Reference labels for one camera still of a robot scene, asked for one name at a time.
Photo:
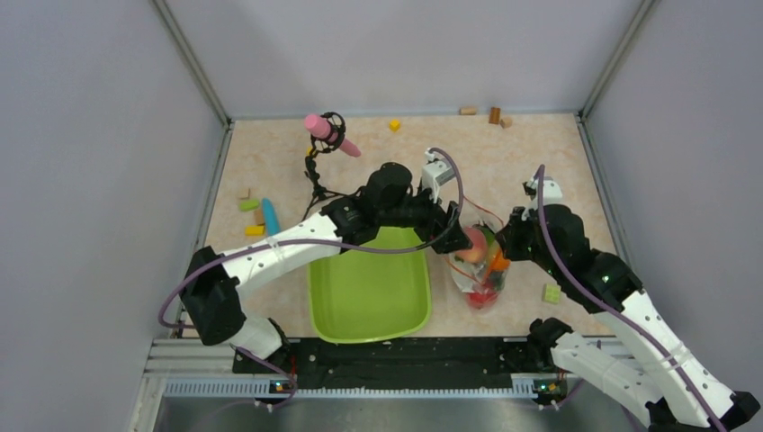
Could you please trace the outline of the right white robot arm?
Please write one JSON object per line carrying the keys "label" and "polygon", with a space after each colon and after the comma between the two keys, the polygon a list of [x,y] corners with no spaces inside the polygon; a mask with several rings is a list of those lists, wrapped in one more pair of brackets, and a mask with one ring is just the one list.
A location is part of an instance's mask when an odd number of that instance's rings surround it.
{"label": "right white robot arm", "polygon": [[534,175],[523,187],[530,202],[514,208],[496,235],[504,257],[540,267],[637,362],[631,367],[604,353],[559,319],[538,319],[527,347],[534,368],[576,374],[650,431],[732,431],[760,412],[754,395],[732,390],[696,359],[621,257],[591,247],[552,178]]}

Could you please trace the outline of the green orange mango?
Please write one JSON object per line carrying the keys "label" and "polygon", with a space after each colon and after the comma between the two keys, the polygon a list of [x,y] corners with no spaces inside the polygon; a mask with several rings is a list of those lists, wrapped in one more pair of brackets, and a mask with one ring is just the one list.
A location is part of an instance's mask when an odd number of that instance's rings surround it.
{"label": "green orange mango", "polygon": [[485,285],[498,286],[502,283],[510,261],[504,257],[503,250],[495,240],[495,233],[487,225],[478,225],[487,241],[487,253],[480,268],[480,281]]}

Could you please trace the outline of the clear zip top bag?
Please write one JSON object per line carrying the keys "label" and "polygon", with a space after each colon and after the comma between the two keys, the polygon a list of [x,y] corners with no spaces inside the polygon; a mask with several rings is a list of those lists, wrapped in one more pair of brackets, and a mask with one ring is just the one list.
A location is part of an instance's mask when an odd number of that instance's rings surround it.
{"label": "clear zip top bag", "polygon": [[445,262],[466,303],[477,311],[484,311],[493,306],[503,292],[511,264],[496,241],[496,234],[505,223],[493,211],[468,197],[464,198],[459,222],[472,246],[448,255]]}

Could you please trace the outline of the green plastic tray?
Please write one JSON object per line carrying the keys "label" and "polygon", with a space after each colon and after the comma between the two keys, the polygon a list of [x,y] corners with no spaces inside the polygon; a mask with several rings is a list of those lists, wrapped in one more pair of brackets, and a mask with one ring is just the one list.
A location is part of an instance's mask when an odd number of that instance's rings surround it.
{"label": "green plastic tray", "polygon": [[422,329],[432,311],[426,252],[356,250],[315,261],[308,269],[310,317],[319,338],[362,344]]}

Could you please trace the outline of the red tomato with stem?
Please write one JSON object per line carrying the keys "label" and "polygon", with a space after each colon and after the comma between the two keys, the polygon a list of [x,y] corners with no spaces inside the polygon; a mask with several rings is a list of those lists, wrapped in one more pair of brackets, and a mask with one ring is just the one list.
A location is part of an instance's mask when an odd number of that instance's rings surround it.
{"label": "red tomato with stem", "polygon": [[475,284],[470,292],[466,293],[468,304],[475,310],[483,310],[492,306],[498,299],[500,290],[493,286]]}

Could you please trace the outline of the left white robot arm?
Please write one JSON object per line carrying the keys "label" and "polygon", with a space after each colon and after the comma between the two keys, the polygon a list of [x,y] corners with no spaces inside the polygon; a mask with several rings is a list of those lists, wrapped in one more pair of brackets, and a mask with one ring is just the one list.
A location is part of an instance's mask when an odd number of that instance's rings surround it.
{"label": "left white robot arm", "polygon": [[178,289],[195,331],[205,346],[232,345],[254,355],[267,372],[288,361],[286,337],[268,318],[246,315],[242,303],[255,290],[291,271],[346,251],[378,254],[370,247],[381,230],[411,229],[419,242],[403,253],[432,248],[448,254],[471,246],[458,225],[462,201],[443,207],[439,190],[461,179],[454,163],[436,158],[424,164],[419,186],[411,173],[389,162],[374,171],[356,193],[337,198],[299,224],[252,245],[193,253]]}

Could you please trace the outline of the pink peach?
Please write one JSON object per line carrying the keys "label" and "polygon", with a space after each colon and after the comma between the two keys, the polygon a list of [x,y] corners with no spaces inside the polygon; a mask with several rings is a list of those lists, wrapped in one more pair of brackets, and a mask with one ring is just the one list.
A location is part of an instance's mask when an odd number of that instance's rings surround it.
{"label": "pink peach", "polygon": [[478,264],[482,262],[488,252],[488,242],[484,233],[474,227],[465,227],[463,232],[467,235],[471,242],[471,246],[456,251],[454,255],[464,262],[471,264]]}

